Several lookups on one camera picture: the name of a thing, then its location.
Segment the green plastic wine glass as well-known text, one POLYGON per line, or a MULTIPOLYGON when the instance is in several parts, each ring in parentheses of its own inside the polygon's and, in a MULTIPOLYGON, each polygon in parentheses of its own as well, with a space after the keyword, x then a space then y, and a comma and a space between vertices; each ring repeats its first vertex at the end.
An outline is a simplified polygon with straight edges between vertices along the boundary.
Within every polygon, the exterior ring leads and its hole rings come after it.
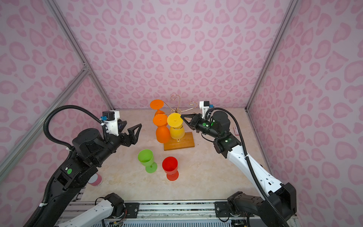
POLYGON ((147 173, 155 173, 157 163, 154 161, 154 154, 150 149, 144 149, 138 154, 138 161, 145 167, 147 173))

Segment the yellow plastic wine glass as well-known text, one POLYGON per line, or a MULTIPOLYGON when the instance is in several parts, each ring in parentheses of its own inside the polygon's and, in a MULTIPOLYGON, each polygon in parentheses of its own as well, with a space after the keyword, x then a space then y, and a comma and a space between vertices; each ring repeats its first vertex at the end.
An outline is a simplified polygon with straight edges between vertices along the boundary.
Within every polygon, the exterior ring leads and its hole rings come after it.
POLYGON ((170 126, 171 137, 175 140, 180 140, 185 135, 183 127, 183 119, 179 113, 172 113, 167 117, 167 123, 170 126))

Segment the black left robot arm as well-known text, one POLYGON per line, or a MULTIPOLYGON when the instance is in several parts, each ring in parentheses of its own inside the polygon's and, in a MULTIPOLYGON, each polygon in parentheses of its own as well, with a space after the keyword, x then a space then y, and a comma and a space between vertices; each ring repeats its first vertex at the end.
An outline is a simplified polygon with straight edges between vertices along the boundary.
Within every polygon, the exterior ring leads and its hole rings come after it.
POLYGON ((109 135, 106 141, 98 129, 85 129, 72 141, 69 158, 51 176, 45 188, 45 198, 26 222, 27 227, 53 227, 69 203, 98 172, 103 162, 120 146, 138 142, 142 125, 137 124, 127 133, 109 135))

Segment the red plastic wine glass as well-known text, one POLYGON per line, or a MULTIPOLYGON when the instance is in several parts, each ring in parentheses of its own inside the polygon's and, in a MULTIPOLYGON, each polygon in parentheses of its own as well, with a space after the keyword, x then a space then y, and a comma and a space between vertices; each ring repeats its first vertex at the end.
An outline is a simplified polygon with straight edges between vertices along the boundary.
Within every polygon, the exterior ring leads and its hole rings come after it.
POLYGON ((175 181, 179 177, 178 161, 175 157, 167 157, 162 162, 162 168, 169 181, 175 181))

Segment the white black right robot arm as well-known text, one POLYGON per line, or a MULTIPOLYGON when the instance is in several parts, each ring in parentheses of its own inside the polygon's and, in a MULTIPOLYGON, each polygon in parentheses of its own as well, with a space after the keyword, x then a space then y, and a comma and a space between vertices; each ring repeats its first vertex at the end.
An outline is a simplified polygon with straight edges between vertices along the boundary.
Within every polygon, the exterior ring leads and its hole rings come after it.
POLYGON ((238 167, 259 192, 259 196, 243 192, 230 196, 230 214, 256 215, 268 227, 287 227, 287 221, 297 212, 296 189, 276 179, 248 153, 240 129, 238 138, 230 132, 231 122, 239 126, 233 114, 216 107, 205 115, 183 114, 181 118, 195 132, 213 137, 216 152, 238 167))

